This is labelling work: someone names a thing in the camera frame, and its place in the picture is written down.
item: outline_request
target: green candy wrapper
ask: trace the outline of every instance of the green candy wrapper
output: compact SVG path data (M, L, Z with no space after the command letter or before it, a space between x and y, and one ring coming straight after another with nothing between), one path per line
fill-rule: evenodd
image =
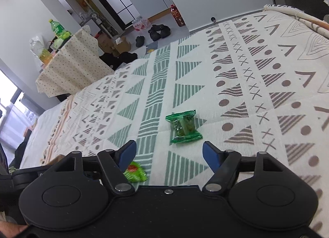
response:
M131 162L123 174L130 182L143 182L148 179L144 169L136 162Z
M192 110L166 116L166 120L171 123L176 133L171 140L172 143L186 143L202 138L200 132L195 129L193 119L195 113L196 111Z

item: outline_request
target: table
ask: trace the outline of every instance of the table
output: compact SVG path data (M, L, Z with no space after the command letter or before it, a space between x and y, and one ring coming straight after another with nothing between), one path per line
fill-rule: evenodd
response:
M58 51L36 80L48 97L75 94L114 71L98 56L98 42L85 25Z

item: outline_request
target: green wrapped candy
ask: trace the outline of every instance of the green wrapped candy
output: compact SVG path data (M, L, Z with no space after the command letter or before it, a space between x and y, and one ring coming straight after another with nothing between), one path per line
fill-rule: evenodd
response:
M185 143L202 138L200 132L195 129L193 118L195 113L195 110L191 110L166 116L166 120L171 123L175 131L172 143Z
M123 173L130 182L143 182L146 181L147 175L140 164L131 162L127 170Z

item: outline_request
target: shoe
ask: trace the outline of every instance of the shoe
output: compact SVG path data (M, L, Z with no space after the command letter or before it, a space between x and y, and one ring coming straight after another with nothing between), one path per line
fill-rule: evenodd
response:
M148 32L153 41L157 41L161 38L160 34L158 32L155 32L154 30L152 30L152 28Z
M162 27L164 27L164 25L152 25L151 30L158 32L161 31Z
M161 36L161 38L165 38L169 35L170 35L170 28L168 26L164 25L161 28L160 36Z
M141 46L143 46L144 42L145 42L144 36L141 35L141 36L136 37L136 47L137 48L140 48Z

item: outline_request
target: box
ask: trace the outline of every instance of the box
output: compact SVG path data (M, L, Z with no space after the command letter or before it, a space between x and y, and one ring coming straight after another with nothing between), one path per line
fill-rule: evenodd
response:
M119 52L116 50L114 43L105 33L101 34L97 38L97 41L98 46L102 49L102 51L112 53L114 57L119 56Z
M120 54L125 51L129 52L131 50L131 44L127 41L125 36L122 36L121 42L119 44L115 44L114 47Z

